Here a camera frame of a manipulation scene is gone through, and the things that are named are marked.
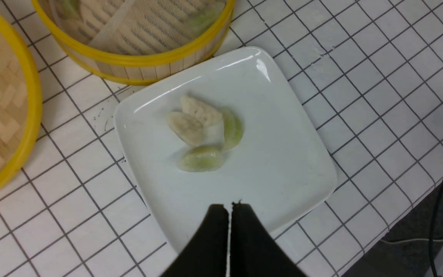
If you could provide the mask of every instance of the white dumpling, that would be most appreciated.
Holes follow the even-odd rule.
[[[183,112],[169,112],[167,124],[185,143],[198,147],[204,140],[203,125],[194,117]]]
[[[213,126],[222,119],[222,113],[220,111],[187,95],[181,97],[181,107],[182,112],[193,116],[205,127]]]

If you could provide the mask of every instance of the white checkered tablecloth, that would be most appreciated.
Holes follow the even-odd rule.
[[[0,0],[0,14],[44,99],[35,149],[0,191],[0,277],[158,276],[175,253],[111,119],[140,88],[75,65],[30,0]],[[276,242],[310,276],[341,276],[443,175],[443,0],[238,0],[218,53],[244,45],[274,57],[339,172],[336,192]]]

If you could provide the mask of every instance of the black cable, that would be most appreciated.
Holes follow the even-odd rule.
[[[432,268],[432,274],[434,277],[438,277],[436,268],[435,268],[435,259],[434,259],[434,231],[435,231],[435,221],[438,213],[438,207],[440,205],[440,200],[442,199],[443,194],[443,179],[439,185],[437,199],[435,201],[434,209],[432,212],[432,220],[430,221],[430,233],[428,236],[428,258],[430,260],[430,267]]]

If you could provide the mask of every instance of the table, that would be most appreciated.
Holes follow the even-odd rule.
[[[140,88],[75,65],[30,0],[0,14],[44,100],[35,149],[0,191],[0,276],[158,276],[176,254],[111,120]],[[341,276],[443,175],[443,0],[238,0],[217,55],[245,45],[274,57],[339,172],[325,203],[272,235],[310,276]]]

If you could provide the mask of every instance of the bamboo steamer basket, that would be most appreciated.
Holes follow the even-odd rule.
[[[235,0],[218,0],[224,2],[225,7],[213,25],[202,35],[194,37],[175,49],[163,47],[165,44],[162,43],[162,39],[168,40],[172,36],[167,36],[158,29],[151,33],[149,30],[134,32],[134,30],[118,28],[117,33],[120,33],[123,42],[118,42],[120,45],[116,45],[114,49],[116,51],[112,51],[115,53],[111,53],[111,51],[97,49],[88,44],[115,15],[114,12],[117,12],[120,6],[128,0],[79,0],[81,19],[71,22],[63,21],[60,11],[56,11],[57,1],[62,0],[32,0],[32,4],[58,45],[85,70],[104,79],[128,85],[152,84],[213,56],[229,30],[235,5]],[[173,12],[165,8],[161,9],[166,3],[173,5],[172,3],[182,1],[195,7],[215,0],[137,1],[141,2],[141,5],[135,12],[143,12],[143,16],[148,19],[149,16],[171,18]],[[138,49],[137,46],[141,45],[150,46],[153,51],[149,51],[149,47]],[[128,55],[129,50],[135,54]]]
[[[0,16],[0,188],[30,155],[41,115],[37,68],[21,37]]]

